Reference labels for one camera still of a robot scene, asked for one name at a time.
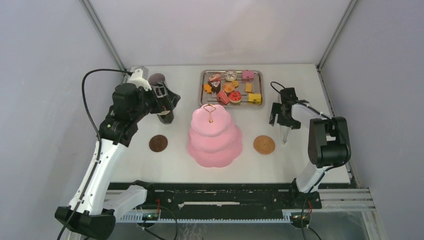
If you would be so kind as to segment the stainless steel food tongs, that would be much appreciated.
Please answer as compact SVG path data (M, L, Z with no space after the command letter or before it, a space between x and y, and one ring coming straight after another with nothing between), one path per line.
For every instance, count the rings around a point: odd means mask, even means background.
M288 118L291 115L291 109L289 108L289 106L286 104L285 100L283 100L280 95L278 97L278 103L281 104L281 107L280 107L281 115L280 116L284 119L284 121L287 121ZM282 139L283 145L285 145L288 141L288 135L289 135L290 130L291 130L291 128L289 126L280 125L281 139Z

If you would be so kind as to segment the yellow cake slice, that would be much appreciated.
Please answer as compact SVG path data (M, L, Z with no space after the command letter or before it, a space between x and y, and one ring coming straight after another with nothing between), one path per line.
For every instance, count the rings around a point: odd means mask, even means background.
M250 104L260 105L262 103L262 95L260 93L248 93L247 101Z

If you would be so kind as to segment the pink three-tier cake stand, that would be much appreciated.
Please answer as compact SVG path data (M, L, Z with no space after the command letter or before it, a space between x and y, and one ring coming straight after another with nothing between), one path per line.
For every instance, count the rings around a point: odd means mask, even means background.
M223 168L243 150L243 135L219 104L204 104L192 114L187 151L202 167Z

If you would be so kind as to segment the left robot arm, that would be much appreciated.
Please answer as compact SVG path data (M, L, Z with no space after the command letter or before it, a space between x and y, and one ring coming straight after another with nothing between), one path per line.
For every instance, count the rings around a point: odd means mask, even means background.
M148 115L159 115L163 124L173 121L173 110L181 100L171 91L163 76L156 81L145 78L145 70L127 73L128 80L115 87L112 105L99 126L94 126L96 145L88 169L67 206L55 211L63 230L86 240L106 240L116 222L130 210L153 207L157 196L140 185L131 185L105 202L117 164L138 131L138 123Z

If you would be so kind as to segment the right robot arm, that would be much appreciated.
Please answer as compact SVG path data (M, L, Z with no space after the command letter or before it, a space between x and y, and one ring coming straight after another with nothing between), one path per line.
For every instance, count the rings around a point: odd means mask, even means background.
M289 189L289 203L295 209L321 207L318 193L327 172L342 167L351 159L352 151L347 120L330 117L297 97L293 87L278 90L279 101L272 104L269 124L280 126L283 144L290 131L308 129L309 162Z

